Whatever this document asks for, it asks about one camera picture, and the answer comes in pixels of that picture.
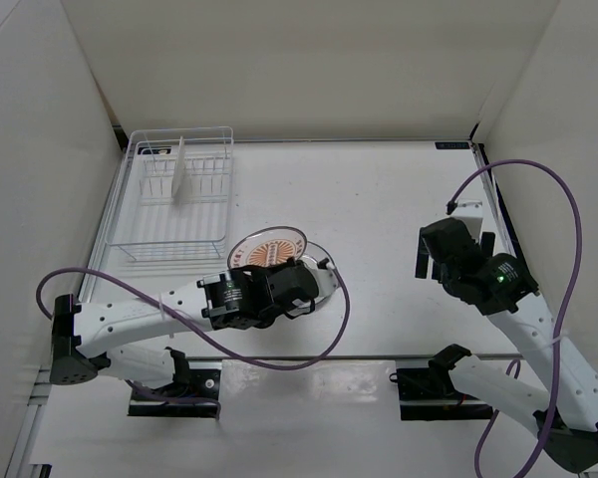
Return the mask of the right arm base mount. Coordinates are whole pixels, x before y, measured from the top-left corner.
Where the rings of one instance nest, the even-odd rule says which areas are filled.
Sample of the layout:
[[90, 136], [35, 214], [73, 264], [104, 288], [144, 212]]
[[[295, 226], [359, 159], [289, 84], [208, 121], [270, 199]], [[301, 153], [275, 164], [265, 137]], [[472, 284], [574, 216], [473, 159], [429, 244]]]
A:
[[389, 375], [397, 387], [401, 421], [489, 420], [493, 409], [472, 395], [457, 391], [449, 371], [471, 352], [459, 345], [445, 347], [424, 365], [400, 362]]

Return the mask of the white plate orange pattern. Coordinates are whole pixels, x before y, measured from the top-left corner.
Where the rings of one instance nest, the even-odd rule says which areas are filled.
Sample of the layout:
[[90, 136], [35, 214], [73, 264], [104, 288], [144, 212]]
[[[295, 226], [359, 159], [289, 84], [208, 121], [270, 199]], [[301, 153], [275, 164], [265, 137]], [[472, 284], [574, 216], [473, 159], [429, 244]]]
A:
[[295, 227], [264, 228], [237, 242], [228, 254], [227, 266], [229, 269], [277, 266], [288, 259], [300, 259], [307, 244], [305, 233]]

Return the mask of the white plate in rack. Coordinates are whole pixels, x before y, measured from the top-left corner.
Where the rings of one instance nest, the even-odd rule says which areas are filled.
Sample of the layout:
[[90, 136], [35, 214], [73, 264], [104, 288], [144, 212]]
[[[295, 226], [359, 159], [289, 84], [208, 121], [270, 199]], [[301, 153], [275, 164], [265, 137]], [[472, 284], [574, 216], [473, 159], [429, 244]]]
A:
[[171, 197], [176, 199], [185, 172], [185, 144], [184, 138], [179, 138], [177, 157], [173, 169], [173, 176], [171, 181]]

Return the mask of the white plate green rim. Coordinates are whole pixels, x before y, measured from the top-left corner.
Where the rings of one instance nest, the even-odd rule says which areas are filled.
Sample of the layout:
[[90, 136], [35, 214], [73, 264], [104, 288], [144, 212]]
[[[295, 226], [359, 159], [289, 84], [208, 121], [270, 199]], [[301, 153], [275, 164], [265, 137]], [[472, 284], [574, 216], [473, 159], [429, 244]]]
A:
[[334, 262], [331, 254], [323, 246], [312, 241], [307, 243], [301, 256], [301, 261], [311, 272], [318, 285], [319, 295], [314, 300], [316, 310], [323, 308], [329, 298], [340, 288], [339, 280], [336, 278], [334, 271], [324, 271], [317, 268], [317, 262], [326, 257]]

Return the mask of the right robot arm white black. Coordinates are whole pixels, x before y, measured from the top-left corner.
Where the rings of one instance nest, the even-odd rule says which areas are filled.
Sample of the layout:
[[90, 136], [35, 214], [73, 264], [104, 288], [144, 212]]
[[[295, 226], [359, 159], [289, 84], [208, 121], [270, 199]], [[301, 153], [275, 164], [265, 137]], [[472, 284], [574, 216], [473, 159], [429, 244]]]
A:
[[543, 384], [519, 382], [450, 345], [429, 361], [431, 392], [474, 396], [534, 436], [546, 431], [546, 454], [570, 473], [598, 464], [598, 373], [569, 339], [554, 336], [556, 321], [526, 266], [512, 255], [484, 252], [456, 218], [422, 228], [420, 241], [440, 268], [444, 290], [503, 332]]

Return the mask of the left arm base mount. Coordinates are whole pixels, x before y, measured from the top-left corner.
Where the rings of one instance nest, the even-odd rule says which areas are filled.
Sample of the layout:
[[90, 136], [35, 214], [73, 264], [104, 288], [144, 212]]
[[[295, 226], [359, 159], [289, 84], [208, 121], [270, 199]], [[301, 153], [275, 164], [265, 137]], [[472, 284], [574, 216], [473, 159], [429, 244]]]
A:
[[133, 388], [130, 417], [219, 419], [220, 361], [176, 358], [171, 383], [142, 393]]

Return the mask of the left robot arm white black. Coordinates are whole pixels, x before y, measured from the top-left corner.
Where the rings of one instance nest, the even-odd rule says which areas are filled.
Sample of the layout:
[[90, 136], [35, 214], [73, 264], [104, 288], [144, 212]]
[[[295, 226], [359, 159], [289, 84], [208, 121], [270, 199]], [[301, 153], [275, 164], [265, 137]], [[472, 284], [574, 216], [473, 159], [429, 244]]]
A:
[[210, 333], [266, 329], [280, 317], [313, 313], [338, 283], [324, 265], [289, 259], [272, 267], [246, 265], [201, 278], [160, 295], [113, 278], [132, 294], [118, 303], [80, 303], [57, 297], [52, 322], [50, 382], [66, 386], [100, 374], [120, 378], [167, 398], [185, 394], [190, 382], [184, 353], [140, 347], [144, 340], [193, 332], [214, 348]]

